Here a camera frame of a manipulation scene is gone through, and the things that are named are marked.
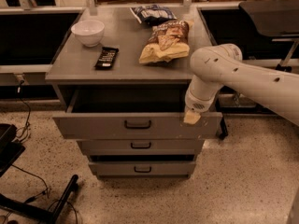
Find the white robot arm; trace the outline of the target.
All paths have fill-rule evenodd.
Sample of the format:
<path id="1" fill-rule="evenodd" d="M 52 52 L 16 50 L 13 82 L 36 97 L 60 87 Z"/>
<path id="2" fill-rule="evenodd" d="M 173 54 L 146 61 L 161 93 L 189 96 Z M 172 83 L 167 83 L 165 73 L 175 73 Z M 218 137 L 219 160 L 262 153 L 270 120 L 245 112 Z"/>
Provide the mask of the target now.
<path id="1" fill-rule="evenodd" d="M 201 224 L 298 224 L 298 76 L 245 64 L 235 45 L 198 49 L 191 69 L 196 111 L 228 87 L 271 112 L 229 115 L 228 137 L 205 142 Z"/>

